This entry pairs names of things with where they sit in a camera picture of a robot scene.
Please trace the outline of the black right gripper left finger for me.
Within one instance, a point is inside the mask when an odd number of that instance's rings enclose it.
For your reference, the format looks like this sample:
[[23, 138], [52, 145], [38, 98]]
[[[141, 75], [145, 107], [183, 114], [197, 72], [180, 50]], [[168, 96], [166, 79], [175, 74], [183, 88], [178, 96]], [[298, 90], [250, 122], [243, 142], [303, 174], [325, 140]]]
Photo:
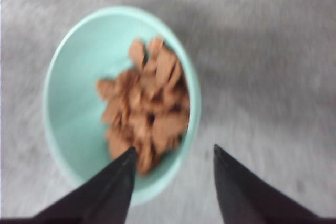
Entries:
[[125, 223], [134, 190], [137, 151], [129, 148], [97, 175], [29, 218], [1, 223]]

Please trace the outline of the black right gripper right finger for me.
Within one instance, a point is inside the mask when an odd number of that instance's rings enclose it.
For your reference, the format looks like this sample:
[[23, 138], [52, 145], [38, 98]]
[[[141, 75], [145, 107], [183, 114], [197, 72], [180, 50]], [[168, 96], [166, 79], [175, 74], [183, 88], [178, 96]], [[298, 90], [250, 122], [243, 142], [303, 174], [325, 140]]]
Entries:
[[214, 181], [224, 223], [335, 223], [320, 217], [264, 182], [219, 145]]

